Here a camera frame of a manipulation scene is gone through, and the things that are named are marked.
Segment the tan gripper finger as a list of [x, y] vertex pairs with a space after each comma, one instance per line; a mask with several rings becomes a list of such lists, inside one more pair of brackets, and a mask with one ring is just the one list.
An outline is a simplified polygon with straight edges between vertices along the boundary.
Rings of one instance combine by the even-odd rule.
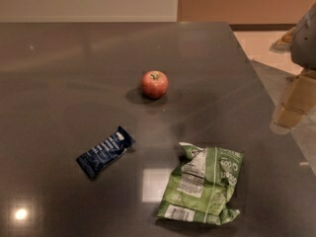
[[297, 126], [316, 106], [316, 71], [302, 70], [291, 78], [280, 105], [274, 114], [274, 124], [286, 129]]

